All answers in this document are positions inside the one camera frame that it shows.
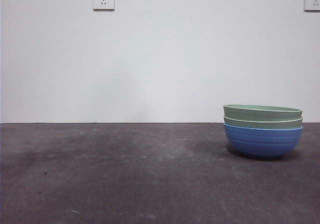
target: bowl rim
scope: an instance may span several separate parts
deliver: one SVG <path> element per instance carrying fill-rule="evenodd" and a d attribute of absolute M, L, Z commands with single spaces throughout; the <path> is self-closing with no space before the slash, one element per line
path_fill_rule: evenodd
<path fill-rule="evenodd" d="M 229 125 L 229 124 L 225 124 L 223 123 L 223 125 L 227 126 L 227 127 L 232 127 L 232 128 L 239 128 L 239 129 L 247 129 L 247 130 L 256 130 L 256 131 L 273 131 L 273 132 L 283 132 L 283 131 L 298 131 L 298 130 L 302 130 L 303 127 L 300 126 L 299 128 L 291 128 L 291 129 L 266 129 L 266 128 L 253 128 L 253 127 L 242 127 L 242 126 L 235 126 L 235 125 Z"/>
<path fill-rule="evenodd" d="M 263 121 L 263 120 L 239 120 L 239 119 L 234 119 L 230 118 L 227 116 L 223 116 L 224 119 L 232 120 L 232 121 L 237 121 L 237 122 L 243 122 L 243 123 L 266 123 L 266 124 L 276 124 L 276 123 L 291 123 L 291 122 L 297 122 L 297 121 L 302 121 L 303 118 L 300 117 L 298 119 L 293 119 L 293 120 L 272 120 L 272 121 Z"/>
<path fill-rule="evenodd" d="M 268 108 L 286 108 L 291 110 L 261 110 L 261 109 L 249 109 L 243 107 L 236 107 L 236 106 L 251 106 L 251 107 L 268 107 Z M 275 105 L 252 105 L 252 104 L 225 104 L 223 107 L 232 108 L 232 109 L 240 109 L 240 110 L 248 110 L 248 111 L 260 111 L 260 112 L 282 112 L 282 113 L 300 113 L 302 110 L 285 107 L 285 106 L 275 106 Z"/>

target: gray floor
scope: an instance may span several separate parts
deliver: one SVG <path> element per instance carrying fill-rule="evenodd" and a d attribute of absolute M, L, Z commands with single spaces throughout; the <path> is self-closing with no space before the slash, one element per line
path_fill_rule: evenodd
<path fill-rule="evenodd" d="M 2 124 L 2 224 L 315 224 L 320 123 L 278 160 L 222 124 Z"/>

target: green bowl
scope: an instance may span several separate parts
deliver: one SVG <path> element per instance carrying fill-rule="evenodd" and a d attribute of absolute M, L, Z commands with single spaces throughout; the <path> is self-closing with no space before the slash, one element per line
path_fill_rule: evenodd
<path fill-rule="evenodd" d="M 265 105 L 224 105 L 226 118 L 246 121 L 278 122 L 301 118 L 302 110 Z"/>
<path fill-rule="evenodd" d="M 237 120 L 224 117 L 224 123 L 230 126 L 259 129 L 296 129 L 302 125 L 302 118 L 282 121 Z"/>

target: blue bowl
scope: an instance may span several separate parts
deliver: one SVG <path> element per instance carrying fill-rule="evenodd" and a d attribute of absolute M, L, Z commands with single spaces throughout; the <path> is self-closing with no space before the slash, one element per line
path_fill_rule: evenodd
<path fill-rule="evenodd" d="M 246 156 L 277 158 L 295 148 L 303 128 L 259 129 L 224 124 L 224 129 L 232 146 Z"/>

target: stacked bowls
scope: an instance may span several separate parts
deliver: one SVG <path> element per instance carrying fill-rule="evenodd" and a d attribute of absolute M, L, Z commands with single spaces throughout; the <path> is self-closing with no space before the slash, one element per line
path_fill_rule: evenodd
<path fill-rule="evenodd" d="M 264 105 L 224 105 L 228 141 L 255 158 L 281 157 L 295 148 L 302 133 L 302 111 Z"/>

